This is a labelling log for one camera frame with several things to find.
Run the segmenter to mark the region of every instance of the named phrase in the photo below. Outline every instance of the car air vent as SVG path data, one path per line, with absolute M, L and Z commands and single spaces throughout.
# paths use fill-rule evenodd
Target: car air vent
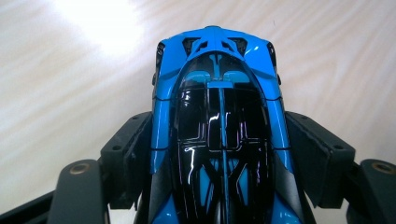
M 228 49 L 228 50 L 230 50 L 230 51 L 233 52 L 233 49 L 231 48 L 231 46 L 230 46 L 229 44 L 227 44 L 226 42 L 222 42 L 222 41 L 221 41 L 221 45 L 222 45 L 225 49 Z
M 207 41 L 205 41 L 204 43 L 201 43 L 201 44 L 199 45 L 197 52 L 200 51 L 201 49 L 206 48 L 206 47 L 207 47 Z
M 238 52 L 244 56 L 245 55 L 245 51 L 247 50 L 247 45 L 248 42 L 244 39 L 244 38 L 229 38 L 230 40 L 232 40 L 233 42 L 235 42 L 236 47 L 238 48 Z
M 189 55 L 191 54 L 192 43 L 197 39 L 199 39 L 199 38 L 191 37 L 191 38 L 185 38 L 183 40 L 183 47 L 184 47 L 184 50 L 186 50 L 187 57 L 189 57 Z

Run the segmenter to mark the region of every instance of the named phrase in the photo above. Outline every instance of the table surface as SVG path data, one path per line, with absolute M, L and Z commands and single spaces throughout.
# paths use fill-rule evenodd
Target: table surface
M 396 1 L 46 1 L 0 3 L 0 213 L 99 158 L 151 108 L 157 43 L 219 25 L 270 40 L 289 111 L 396 162 Z M 318 223 L 346 223 L 315 209 Z M 113 223 L 134 213 L 112 212 Z

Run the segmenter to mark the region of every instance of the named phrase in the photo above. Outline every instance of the car body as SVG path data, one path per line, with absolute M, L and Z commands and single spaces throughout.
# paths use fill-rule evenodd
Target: car body
M 136 223 L 301 223 L 273 45 L 208 26 L 160 42 Z

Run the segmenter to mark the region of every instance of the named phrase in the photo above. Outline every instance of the glossy black panel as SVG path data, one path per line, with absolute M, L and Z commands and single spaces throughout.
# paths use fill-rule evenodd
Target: glossy black panel
M 224 54 L 210 54 L 216 53 L 203 54 L 187 64 L 174 88 L 170 160 L 179 219 L 187 223 L 221 222 L 227 194 L 230 219 L 263 223 L 269 218 L 274 197 L 268 112 L 244 63 Z M 219 60 L 216 76 L 218 65 L 210 57 Z M 207 82 L 222 80 L 229 71 L 226 81 L 234 88 L 207 87 Z M 223 164 L 224 150 L 227 164 Z

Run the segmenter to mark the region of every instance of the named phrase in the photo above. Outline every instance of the blue model car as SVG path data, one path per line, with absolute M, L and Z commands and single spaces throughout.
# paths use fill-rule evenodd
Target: blue model car
M 273 45 L 208 26 L 160 42 L 136 223 L 301 223 Z

